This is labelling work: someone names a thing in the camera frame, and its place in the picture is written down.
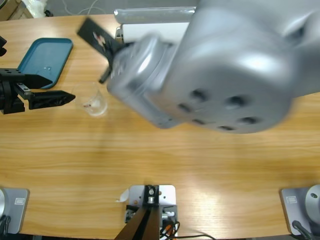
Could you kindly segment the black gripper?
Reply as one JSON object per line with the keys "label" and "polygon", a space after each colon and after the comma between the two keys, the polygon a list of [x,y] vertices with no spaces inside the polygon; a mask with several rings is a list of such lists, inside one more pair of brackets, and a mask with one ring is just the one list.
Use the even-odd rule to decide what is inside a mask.
{"label": "black gripper", "polygon": [[112,69],[113,69],[113,59],[108,61],[108,67],[105,69],[103,74],[100,76],[100,78],[98,80],[98,82],[100,84],[104,84],[107,81],[108,77],[111,75]]}
{"label": "black gripper", "polygon": [[62,91],[31,92],[53,82],[37,74],[23,74],[16,68],[0,69],[0,112],[3,115],[25,111],[25,104],[19,98],[28,101],[30,110],[63,106],[76,96]]}

